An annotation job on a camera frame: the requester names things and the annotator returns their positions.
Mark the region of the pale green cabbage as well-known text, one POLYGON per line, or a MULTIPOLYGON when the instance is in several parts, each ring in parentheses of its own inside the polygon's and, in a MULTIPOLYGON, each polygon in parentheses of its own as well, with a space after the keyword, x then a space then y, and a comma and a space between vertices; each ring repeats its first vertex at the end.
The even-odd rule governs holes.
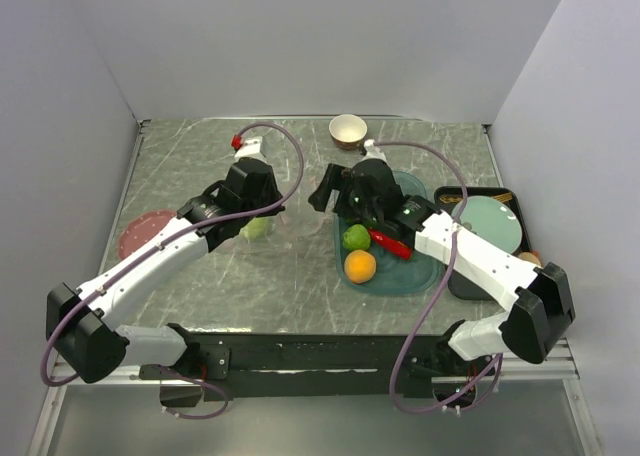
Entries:
POLYGON ((240 235, 249 242, 257 241, 268 236, 274 227, 273 217, 256 217, 244 226, 240 235))

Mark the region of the orange fruit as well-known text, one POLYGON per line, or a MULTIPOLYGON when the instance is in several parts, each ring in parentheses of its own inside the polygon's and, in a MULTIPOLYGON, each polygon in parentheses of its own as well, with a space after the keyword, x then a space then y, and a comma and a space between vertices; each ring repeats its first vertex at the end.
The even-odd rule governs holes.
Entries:
POLYGON ((369 252, 354 250, 346 256, 343 270, 350 282, 363 284, 370 281, 376 274, 377 262, 369 252))

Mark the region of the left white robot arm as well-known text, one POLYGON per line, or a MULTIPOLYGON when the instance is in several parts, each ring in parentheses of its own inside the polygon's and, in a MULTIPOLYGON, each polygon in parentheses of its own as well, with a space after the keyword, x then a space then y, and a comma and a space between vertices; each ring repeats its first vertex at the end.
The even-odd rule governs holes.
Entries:
POLYGON ((75 377, 96 383, 126 364, 160 364, 184 378, 199 354, 182 329, 128 326, 161 284, 235 238, 255 218, 283 211, 260 137, 232 139, 234 162, 226 177, 185 203, 157 234, 105 273, 76 288, 54 287, 46 300, 47 350, 57 352, 75 377))

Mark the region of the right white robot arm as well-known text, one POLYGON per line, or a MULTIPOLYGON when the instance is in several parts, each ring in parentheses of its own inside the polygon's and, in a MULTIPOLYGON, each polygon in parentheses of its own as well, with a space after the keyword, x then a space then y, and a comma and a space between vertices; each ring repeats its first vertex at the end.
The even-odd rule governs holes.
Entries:
POLYGON ((308 199, 311 206, 324 211, 333 201, 340 218, 370 226, 446 264, 499 304, 501 313, 460 321, 445 333, 437 351, 445 372, 460 374, 472 360, 502 352, 542 363, 575 319, 566 272, 552 262, 539 267, 521 260, 426 198, 404 194, 382 146, 367 140, 353 167, 329 165, 308 199))

